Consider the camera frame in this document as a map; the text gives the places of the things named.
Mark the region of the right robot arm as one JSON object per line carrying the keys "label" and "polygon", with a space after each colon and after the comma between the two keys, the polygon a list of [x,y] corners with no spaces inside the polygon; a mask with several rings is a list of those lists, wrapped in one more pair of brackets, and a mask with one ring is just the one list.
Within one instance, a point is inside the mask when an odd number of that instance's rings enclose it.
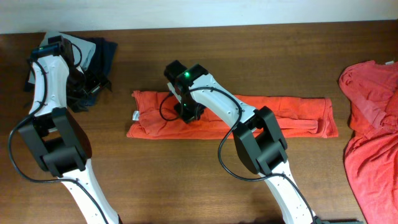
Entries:
{"label": "right robot arm", "polygon": [[209,109],[228,125],[226,135],[233,137],[240,161],[255,174],[252,181],[269,187],[285,223],[320,222],[292,177],[287,141],[271,109],[257,109],[239,100],[199,64],[187,68],[175,60],[164,75],[179,102],[175,109],[186,123]]}

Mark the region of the red printed soccer t-shirt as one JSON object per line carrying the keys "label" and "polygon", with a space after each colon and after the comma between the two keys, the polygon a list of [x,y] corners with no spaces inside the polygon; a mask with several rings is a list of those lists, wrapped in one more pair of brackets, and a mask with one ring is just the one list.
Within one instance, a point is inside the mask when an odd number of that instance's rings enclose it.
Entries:
{"label": "red printed soccer t-shirt", "polygon": [[[137,121],[126,136],[137,139],[222,139],[229,130],[217,115],[206,109],[198,121],[184,123],[177,116],[175,97],[167,92],[133,92],[138,112]],[[262,108],[270,108],[285,138],[336,138],[338,129],[333,118],[329,98],[297,98],[288,96],[243,96],[241,101]]]}

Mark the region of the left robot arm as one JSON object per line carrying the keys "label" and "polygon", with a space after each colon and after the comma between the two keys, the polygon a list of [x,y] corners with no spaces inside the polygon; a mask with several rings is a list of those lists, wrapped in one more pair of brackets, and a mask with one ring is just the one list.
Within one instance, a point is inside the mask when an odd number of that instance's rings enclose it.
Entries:
{"label": "left robot arm", "polygon": [[29,114],[10,132],[8,143],[19,133],[38,166],[52,179],[33,179],[38,184],[62,183],[70,192],[87,223],[121,223],[96,180],[88,136],[72,116],[87,111],[82,101],[111,82],[103,72],[81,67],[77,44],[57,35],[35,48],[29,57],[34,76],[34,100]]}

